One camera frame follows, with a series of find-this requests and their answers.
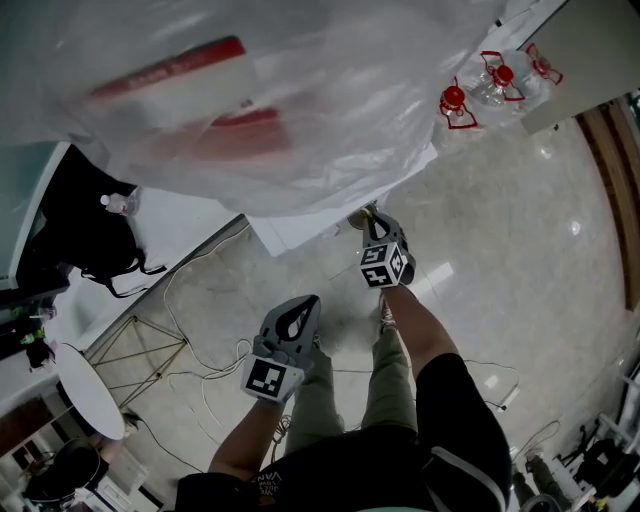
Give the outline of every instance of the wall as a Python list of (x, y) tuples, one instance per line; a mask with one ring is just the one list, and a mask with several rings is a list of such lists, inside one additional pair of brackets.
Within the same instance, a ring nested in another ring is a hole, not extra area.
[(640, 15), (628, 0), (570, 0), (529, 41), (564, 74), (523, 118), (529, 133), (640, 87)]

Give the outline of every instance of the forearm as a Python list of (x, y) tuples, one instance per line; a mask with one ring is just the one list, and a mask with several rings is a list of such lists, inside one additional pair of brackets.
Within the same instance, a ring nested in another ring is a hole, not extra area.
[(441, 354), (458, 349), (438, 319), (404, 286), (385, 288), (384, 298), (411, 358), (413, 376)]
[(256, 401), (218, 448), (209, 472), (227, 473), (242, 480), (255, 476), (269, 450), (283, 409), (284, 404)]

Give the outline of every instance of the green pants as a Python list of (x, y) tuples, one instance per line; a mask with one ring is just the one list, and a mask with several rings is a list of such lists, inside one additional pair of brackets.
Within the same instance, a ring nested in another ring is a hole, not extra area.
[[(314, 367), (296, 392), (285, 454), (343, 433), (344, 425), (336, 412), (333, 396), (331, 359), (317, 349), (312, 357)], [(409, 387), (409, 365), (393, 328), (386, 328), (373, 346), (373, 372), (361, 428), (374, 425), (418, 430), (415, 402)]]

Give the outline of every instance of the plastic bottle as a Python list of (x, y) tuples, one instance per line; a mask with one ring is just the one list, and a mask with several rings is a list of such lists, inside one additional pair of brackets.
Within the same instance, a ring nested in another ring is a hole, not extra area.
[(551, 68), (547, 59), (538, 53), (534, 43), (525, 51), (504, 52), (505, 64), (513, 70), (513, 83), (522, 91), (526, 101), (522, 107), (531, 110), (547, 101), (555, 86), (562, 81), (562, 73)]
[(133, 197), (124, 197), (120, 194), (103, 195), (100, 198), (102, 204), (108, 212), (120, 215), (130, 215), (134, 211), (135, 200)]
[(525, 96), (514, 84), (514, 73), (498, 52), (485, 51), (482, 61), (472, 60), (463, 67), (460, 86), (482, 126), (502, 125), (512, 121), (516, 102)]
[(473, 112), (465, 105), (465, 93), (453, 79), (440, 96), (439, 115), (432, 142), (438, 152), (449, 152), (481, 136), (482, 129)]

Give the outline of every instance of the plastic bag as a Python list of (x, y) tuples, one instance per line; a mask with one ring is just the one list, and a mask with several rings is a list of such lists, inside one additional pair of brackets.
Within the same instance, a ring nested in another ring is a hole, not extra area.
[(504, 3), (8, 2), (0, 143), (251, 215), (338, 206), (411, 170)]

